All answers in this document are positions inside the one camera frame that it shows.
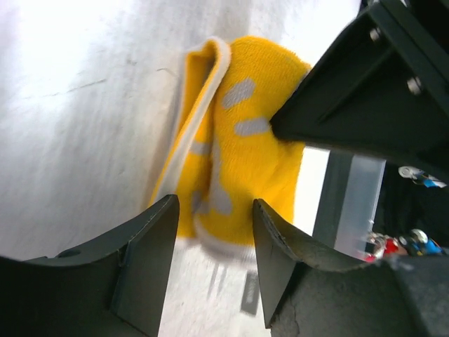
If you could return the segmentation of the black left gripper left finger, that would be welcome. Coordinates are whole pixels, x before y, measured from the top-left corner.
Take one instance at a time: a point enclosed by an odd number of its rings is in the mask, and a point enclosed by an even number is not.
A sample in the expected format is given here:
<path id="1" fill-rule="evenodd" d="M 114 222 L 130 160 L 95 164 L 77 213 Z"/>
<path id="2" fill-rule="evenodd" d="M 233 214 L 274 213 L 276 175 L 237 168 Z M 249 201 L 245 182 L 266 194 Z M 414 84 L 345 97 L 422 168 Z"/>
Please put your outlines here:
<path id="1" fill-rule="evenodd" d="M 58 254 L 1 259 L 2 336 L 156 336 L 180 204 L 168 195 Z"/>

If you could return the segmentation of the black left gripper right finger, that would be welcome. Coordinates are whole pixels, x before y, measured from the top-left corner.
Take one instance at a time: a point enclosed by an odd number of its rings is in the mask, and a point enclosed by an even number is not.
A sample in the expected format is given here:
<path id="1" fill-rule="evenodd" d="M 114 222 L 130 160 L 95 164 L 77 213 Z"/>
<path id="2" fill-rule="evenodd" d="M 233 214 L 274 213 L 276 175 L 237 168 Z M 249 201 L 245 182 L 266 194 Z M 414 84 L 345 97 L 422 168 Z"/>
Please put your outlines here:
<path id="1" fill-rule="evenodd" d="M 448 257 L 366 263 L 253 203 L 265 326 L 273 336 L 447 336 Z"/>

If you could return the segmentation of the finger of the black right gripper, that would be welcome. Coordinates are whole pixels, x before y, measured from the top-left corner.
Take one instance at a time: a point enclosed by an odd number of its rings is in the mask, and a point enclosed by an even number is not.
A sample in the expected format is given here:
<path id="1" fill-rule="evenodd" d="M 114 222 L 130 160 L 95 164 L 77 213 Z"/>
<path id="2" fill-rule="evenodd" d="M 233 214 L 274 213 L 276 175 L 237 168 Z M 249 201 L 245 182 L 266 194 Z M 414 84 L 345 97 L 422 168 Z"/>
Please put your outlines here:
<path id="1" fill-rule="evenodd" d="M 448 2 L 375 1 L 272 117 L 281 140 L 448 174 Z"/>

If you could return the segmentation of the grey yellow towel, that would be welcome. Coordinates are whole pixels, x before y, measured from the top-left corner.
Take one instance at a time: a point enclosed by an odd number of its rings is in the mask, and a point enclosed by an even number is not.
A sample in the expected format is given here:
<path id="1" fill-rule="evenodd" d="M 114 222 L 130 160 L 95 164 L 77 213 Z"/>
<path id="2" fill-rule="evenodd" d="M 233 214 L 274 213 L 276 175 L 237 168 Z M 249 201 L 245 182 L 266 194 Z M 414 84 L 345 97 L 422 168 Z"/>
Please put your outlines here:
<path id="1" fill-rule="evenodd" d="M 293 220 L 304 143 L 278 140 L 270 119 L 310 70 L 268 39 L 210 37 L 185 55 L 175 123 L 152 201 L 175 194 L 177 235 L 215 260 L 256 271 L 252 207 Z"/>

